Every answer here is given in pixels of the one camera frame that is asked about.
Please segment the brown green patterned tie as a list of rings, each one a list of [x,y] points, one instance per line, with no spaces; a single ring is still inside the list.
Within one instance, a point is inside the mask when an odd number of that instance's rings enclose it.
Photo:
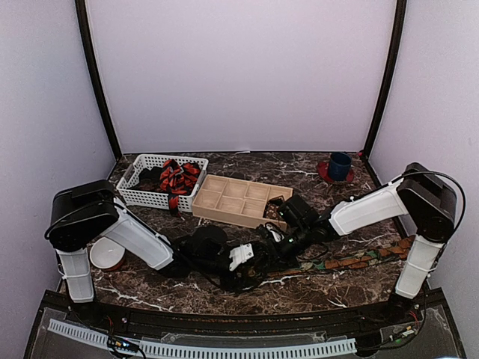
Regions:
[[[298,264],[292,267],[271,271],[267,276],[279,277],[281,275],[296,275],[308,272],[313,274],[331,274],[337,271],[359,270],[384,263],[404,261],[412,249],[414,238],[414,236],[409,236],[393,242],[388,247],[373,248],[369,251],[358,252],[349,257],[300,260]]]

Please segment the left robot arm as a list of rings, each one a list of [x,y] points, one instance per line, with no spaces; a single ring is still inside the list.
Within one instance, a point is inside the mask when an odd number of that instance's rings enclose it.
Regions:
[[[182,279],[193,271],[212,285],[233,293],[258,287],[269,266],[262,242],[232,247],[217,226],[197,229],[170,241],[127,209],[112,184],[98,180],[58,192],[52,200],[51,223],[44,237],[56,251],[76,313],[90,326],[106,319],[95,302],[88,243],[105,237],[137,256],[164,277]]]

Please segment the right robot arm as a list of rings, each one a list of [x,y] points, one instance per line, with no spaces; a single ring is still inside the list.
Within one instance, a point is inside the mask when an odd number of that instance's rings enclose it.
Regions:
[[[258,231],[272,244],[275,255],[285,260],[312,245],[335,241],[363,227],[384,221],[399,224],[401,218],[408,218],[415,227],[412,248],[396,281],[395,297],[382,307],[382,318],[396,325],[409,315],[409,300],[417,296],[434,271],[447,243],[462,224],[465,211],[466,194],[457,180],[413,162],[391,181],[323,212],[295,194],[278,209],[292,233],[285,233],[272,222],[260,225]]]

